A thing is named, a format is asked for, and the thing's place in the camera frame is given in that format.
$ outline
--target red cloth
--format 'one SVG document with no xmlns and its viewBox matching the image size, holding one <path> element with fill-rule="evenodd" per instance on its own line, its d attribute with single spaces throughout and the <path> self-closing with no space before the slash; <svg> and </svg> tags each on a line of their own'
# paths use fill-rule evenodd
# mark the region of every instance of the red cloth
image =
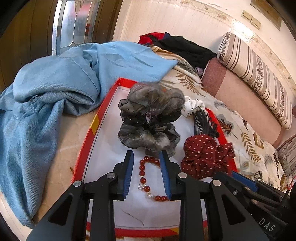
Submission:
<svg viewBox="0 0 296 241">
<path fill-rule="evenodd" d="M 184 151 L 181 169 L 196 179 L 212 177 L 216 172 L 228 174 L 228 162 L 235 157 L 232 143 L 217 146 L 215 139 L 208 135 L 188 137 Z"/>
<path fill-rule="evenodd" d="M 138 43 L 139 44 L 147 44 L 147 43 L 149 43 L 149 45 L 151 45 L 152 44 L 152 40 L 150 39 L 149 35 L 152 35 L 155 38 L 157 38 L 158 40 L 160 40 L 160 39 L 163 39 L 163 36 L 165 34 L 163 34 L 163 33 L 157 33 L 157 32 L 149 33 L 149 34 L 144 34 L 144 35 L 141 35 L 140 36 L 140 40 L 139 40 Z"/>
</svg>

